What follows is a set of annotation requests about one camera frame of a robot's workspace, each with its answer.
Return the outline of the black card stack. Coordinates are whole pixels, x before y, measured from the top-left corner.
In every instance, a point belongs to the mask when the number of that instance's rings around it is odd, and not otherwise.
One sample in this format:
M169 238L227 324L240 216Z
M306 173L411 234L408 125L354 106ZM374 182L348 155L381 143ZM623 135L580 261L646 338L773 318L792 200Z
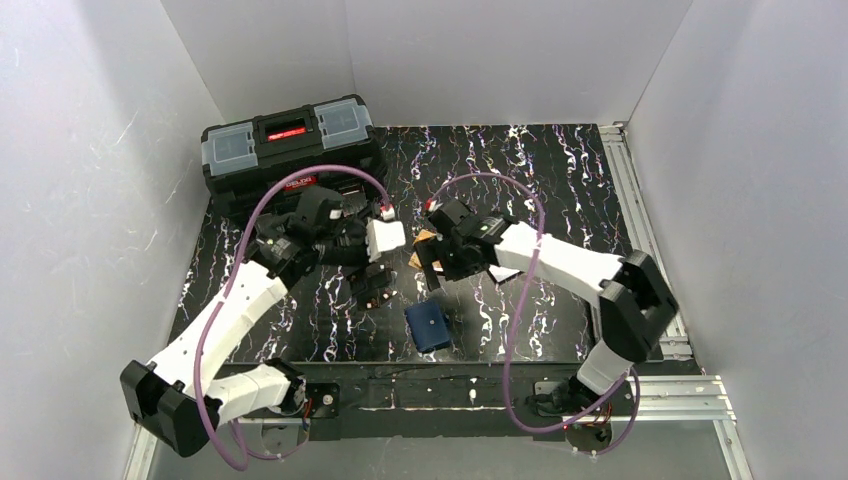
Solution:
M396 272L383 264L371 264L347 276L351 296L360 311L379 308L395 294Z

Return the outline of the orange credit card stack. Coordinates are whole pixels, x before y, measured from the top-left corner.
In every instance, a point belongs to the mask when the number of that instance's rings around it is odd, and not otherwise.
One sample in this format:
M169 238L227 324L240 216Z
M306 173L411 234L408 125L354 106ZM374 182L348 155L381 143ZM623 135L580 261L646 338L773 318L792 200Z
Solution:
M419 246L422 245L425 240L430 240L432 238L435 238L436 236L436 233L427 229L422 229L418 232L418 234L413 240L412 255L410 257L410 260L408 261L408 265L410 267L413 267L418 270L423 269L421 255L419 254Z

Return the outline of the navy blue card holder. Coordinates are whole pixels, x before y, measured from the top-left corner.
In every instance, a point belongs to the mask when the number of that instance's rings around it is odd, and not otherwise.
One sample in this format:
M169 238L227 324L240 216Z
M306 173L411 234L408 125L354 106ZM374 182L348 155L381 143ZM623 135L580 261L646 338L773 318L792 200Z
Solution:
M419 353L430 353L451 345L448 318L437 301L413 304L404 309L404 317Z

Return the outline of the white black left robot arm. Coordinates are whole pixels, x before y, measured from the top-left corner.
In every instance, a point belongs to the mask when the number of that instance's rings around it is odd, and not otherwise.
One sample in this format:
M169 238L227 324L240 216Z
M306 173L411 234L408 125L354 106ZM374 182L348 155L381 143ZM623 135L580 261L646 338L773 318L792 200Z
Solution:
M151 360L133 360L120 383L134 422L181 457L202 450L219 426L257 410L296 416L309 406L306 379L286 361L267 360L221 378L231 352L259 320L324 265L350 269L366 307L391 297L380 257L406 243L391 207L348 214L342 194L309 187L297 207L261 214L222 289L190 325Z

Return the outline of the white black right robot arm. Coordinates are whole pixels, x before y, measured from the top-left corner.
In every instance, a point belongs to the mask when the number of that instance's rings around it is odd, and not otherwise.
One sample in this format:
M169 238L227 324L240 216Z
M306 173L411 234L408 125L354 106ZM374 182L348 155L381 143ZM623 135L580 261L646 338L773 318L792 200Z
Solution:
M519 272L553 283L600 315L601 338L570 379L585 401L607 393L631 366L646 361L679 306L655 259L635 250L622 257L578 247L502 213L474 213L451 200L426 204L435 234L415 250L429 289L483 271L503 280Z

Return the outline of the white card stack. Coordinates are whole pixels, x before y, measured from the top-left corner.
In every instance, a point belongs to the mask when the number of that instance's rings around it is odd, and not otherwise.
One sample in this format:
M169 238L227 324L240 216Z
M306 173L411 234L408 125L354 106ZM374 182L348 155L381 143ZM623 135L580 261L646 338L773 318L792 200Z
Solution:
M521 274L520 270L491 265L488 274L496 284L502 284Z

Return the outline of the black red toolbox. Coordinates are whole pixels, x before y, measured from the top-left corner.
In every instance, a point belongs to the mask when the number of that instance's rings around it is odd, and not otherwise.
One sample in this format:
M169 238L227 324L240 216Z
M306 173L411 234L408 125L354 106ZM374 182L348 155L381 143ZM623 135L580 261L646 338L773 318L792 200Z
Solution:
M365 101L356 94L206 128L201 168L214 210L241 224L279 180L336 164L383 183L388 165Z

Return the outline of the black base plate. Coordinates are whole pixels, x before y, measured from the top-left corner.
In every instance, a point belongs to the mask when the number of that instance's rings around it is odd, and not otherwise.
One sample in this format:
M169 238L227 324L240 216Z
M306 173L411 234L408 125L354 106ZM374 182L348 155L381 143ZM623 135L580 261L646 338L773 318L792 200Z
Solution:
M297 362L313 399L313 441L518 437L502 366L480 362Z

